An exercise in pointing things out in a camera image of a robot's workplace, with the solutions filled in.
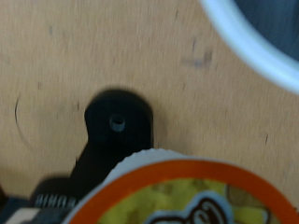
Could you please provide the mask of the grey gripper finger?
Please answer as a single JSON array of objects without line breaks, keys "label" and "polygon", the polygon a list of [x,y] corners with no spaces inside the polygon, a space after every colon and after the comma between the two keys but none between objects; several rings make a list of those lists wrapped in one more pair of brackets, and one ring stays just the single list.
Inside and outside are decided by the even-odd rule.
[{"label": "grey gripper finger", "polygon": [[32,201],[4,197],[4,224],[62,224],[77,203],[58,194],[39,194]]}]

